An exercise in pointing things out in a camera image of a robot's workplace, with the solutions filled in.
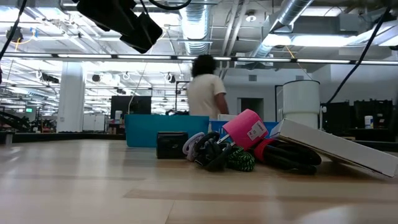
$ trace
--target pink object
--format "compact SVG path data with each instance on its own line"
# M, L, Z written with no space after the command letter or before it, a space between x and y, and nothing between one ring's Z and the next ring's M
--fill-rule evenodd
M249 109L224 124L223 128L235 144L243 147L244 150L248 150L268 134L268 130L258 114Z

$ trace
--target small black case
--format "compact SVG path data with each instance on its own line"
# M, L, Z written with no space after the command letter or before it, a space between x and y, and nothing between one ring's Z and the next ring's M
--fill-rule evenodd
M156 157L158 159L184 159L183 145L188 141L186 132L158 132Z

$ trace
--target label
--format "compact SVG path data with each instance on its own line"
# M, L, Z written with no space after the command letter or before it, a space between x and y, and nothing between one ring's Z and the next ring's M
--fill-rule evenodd
M254 123L254 125L251 127L251 130L248 132L248 136L250 140L255 140L257 137L261 137L264 133L267 132L266 127L264 126L264 123L261 121L257 121Z

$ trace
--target blue box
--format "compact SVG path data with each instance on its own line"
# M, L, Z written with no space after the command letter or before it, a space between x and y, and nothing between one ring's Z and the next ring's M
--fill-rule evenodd
M227 122L228 121L210 121L211 130L219 132L220 138L222 138L227 135L227 132L223 129L223 125ZM278 125L278 122L264 122L264 125L268 130L268 135L266 136L266 138L269 138L269 133L271 133L272 128Z
M129 147L156 147L159 131L185 131L188 137L208 132L208 116L125 115L126 141Z

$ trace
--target white wall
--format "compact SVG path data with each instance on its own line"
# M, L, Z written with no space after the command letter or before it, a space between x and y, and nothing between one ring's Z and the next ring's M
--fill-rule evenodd
M334 94L352 65L326 65L312 74L320 85L320 99L326 103ZM396 66L361 65L348 79L333 102L349 100L394 100L398 91Z
M264 99L264 121L275 121L274 86L241 87L226 86L226 101L229 113L238 114L238 98L262 98Z

